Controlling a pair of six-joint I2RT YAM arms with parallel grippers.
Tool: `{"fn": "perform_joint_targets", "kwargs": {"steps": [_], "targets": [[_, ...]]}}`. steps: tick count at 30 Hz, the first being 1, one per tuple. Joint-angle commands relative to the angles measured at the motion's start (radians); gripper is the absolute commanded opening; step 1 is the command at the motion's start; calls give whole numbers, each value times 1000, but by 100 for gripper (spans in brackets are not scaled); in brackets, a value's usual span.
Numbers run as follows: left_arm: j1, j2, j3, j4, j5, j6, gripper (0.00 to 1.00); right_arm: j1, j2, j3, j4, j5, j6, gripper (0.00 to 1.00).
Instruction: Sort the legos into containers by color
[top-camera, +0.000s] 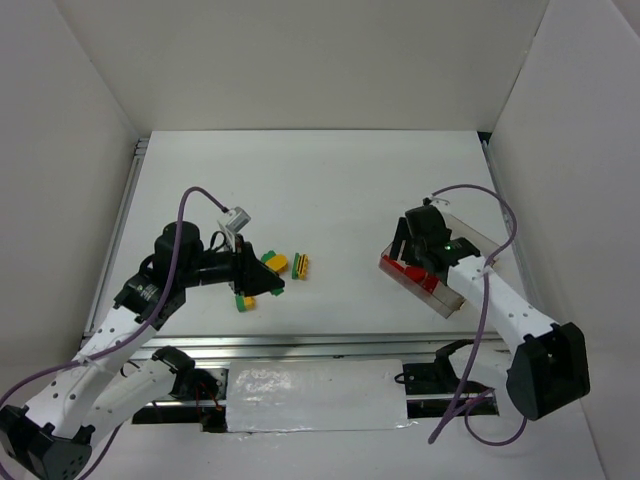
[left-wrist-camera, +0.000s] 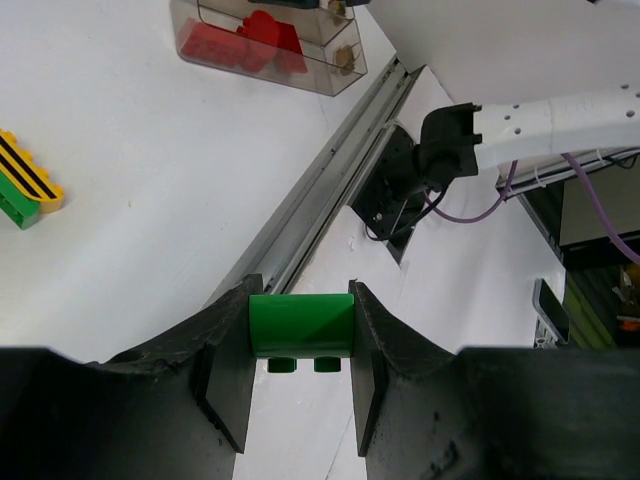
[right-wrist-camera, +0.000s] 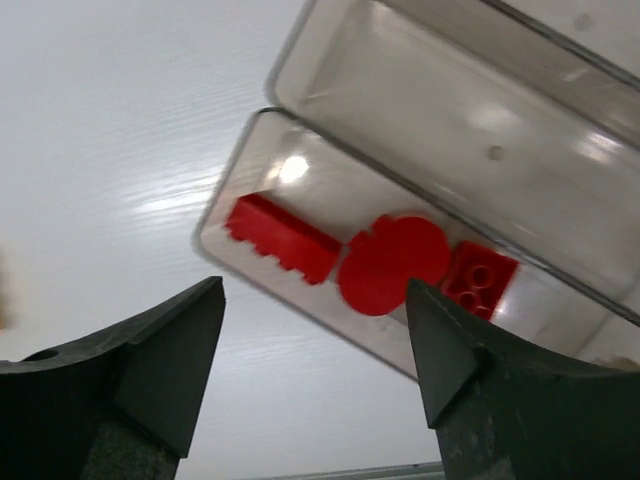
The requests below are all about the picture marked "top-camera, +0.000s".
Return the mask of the red square lego brick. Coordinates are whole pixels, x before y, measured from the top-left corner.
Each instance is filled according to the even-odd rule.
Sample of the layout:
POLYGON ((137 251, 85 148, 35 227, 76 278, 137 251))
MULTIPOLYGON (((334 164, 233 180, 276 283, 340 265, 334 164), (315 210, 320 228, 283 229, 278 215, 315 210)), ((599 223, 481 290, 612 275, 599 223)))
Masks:
POLYGON ((405 274, 405 267, 397 261, 390 259, 388 256, 382 256, 380 258, 379 267, 390 276, 405 274))

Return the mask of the small green lego brick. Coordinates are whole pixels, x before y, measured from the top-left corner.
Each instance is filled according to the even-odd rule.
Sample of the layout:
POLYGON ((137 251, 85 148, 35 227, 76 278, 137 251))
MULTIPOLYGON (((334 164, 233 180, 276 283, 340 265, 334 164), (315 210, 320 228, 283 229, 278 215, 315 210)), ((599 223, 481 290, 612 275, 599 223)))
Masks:
POLYGON ((253 310, 253 309, 254 309, 254 308, 253 308, 253 309, 248 309, 248 308, 246 308, 246 307, 245 307, 245 304, 244 304, 244 298, 245 298, 245 296, 242 296, 242 295, 236 295, 236 296, 235 296, 235 305, 236 305, 236 308, 237 308, 237 310, 238 310, 239 312, 241 312, 241 313, 243 313, 243 312, 247 312, 247 311, 251 311, 251 310, 253 310))

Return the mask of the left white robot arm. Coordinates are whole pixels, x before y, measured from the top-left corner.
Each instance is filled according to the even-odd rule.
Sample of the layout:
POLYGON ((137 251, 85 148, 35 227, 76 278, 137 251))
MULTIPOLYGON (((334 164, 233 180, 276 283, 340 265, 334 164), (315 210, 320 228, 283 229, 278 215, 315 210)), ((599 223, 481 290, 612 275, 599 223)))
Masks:
POLYGON ((116 295, 112 309, 70 365, 24 406, 3 404, 1 445, 39 479, 87 475, 93 448, 146 404, 166 396, 217 401, 222 380, 171 346, 156 350, 126 378, 115 378, 186 302, 192 287, 227 284, 237 295, 272 293, 285 286, 238 233, 224 232, 205 248, 191 223, 166 225, 154 251, 116 295))

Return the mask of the yellow striped lego plate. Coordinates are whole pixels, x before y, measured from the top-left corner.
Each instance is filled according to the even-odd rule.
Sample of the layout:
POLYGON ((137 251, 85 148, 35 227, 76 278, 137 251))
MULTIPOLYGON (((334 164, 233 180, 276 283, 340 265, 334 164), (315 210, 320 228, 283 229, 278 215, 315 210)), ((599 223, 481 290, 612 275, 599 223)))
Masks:
POLYGON ((298 257, 296 265, 296 274, 298 279, 305 279, 308 271, 309 258, 306 254, 298 257))

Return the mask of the green lego plate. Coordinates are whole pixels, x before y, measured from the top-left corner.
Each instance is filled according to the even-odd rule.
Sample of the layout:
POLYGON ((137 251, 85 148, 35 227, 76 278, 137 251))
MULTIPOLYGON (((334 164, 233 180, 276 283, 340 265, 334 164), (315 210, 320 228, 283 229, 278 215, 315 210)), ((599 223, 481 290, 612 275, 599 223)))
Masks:
POLYGON ((293 279, 297 279, 299 278, 299 268, 300 268, 300 262, 301 262, 301 255, 299 252, 296 252, 294 255, 294 259, 293 259, 293 263, 292 263, 292 278, 293 279))

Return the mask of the red rounded lego piece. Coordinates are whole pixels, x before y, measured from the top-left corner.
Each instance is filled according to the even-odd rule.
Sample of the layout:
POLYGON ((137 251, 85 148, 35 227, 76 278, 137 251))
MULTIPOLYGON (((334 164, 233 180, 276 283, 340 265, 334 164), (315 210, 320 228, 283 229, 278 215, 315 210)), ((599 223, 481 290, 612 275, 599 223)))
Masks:
POLYGON ((436 276, 420 267, 407 266, 404 274, 413 284, 428 293, 433 293, 439 284, 439 279, 436 276))

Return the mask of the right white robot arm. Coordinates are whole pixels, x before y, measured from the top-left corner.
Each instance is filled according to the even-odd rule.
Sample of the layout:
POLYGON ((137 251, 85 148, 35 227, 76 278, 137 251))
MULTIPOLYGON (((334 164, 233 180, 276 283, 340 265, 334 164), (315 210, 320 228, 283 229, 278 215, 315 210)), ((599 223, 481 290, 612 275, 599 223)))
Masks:
POLYGON ((530 305, 493 270, 492 257, 453 236, 433 203, 399 218, 389 258, 425 270, 486 316, 512 354, 505 387, 524 418, 539 420, 590 393, 582 330, 530 305))

